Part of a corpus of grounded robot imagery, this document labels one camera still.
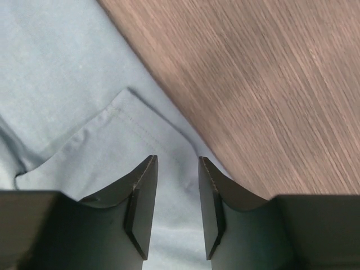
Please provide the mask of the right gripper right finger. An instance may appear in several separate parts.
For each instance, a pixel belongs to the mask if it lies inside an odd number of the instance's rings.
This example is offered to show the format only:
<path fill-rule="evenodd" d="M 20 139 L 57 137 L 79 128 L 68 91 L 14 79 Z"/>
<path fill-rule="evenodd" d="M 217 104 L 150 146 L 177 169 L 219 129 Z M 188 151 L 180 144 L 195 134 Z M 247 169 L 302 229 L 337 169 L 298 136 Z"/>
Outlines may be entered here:
<path fill-rule="evenodd" d="M 265 200 L 199 158 L 206 257 L 212 269 L 358 269 L 359 196 Z"/>

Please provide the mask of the blue grey t shirt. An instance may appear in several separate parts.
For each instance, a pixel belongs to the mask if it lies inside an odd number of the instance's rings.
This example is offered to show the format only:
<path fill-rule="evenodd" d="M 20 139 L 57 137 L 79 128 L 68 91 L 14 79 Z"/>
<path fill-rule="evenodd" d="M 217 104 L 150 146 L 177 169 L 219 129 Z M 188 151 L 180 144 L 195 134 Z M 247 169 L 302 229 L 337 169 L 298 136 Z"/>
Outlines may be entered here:
<path fill-rule="evenodd" d="M 212 151 L 96 1 L 1 2 L 1 189 L 90 195 L 156 155 L 144 269 L 210 269 L 198 158 Z"/>

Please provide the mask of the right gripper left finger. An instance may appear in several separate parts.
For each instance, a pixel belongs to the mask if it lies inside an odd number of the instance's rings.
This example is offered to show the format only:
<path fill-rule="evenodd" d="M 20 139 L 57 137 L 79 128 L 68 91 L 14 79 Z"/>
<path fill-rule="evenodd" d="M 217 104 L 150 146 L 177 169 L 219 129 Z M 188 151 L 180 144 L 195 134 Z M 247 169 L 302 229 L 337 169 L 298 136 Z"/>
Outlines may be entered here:
<path fill-rule="evenodd" d="M 158 159 L 76 201 L 1 192 L 2 269 L 141 269 L 149 255 Z"/>

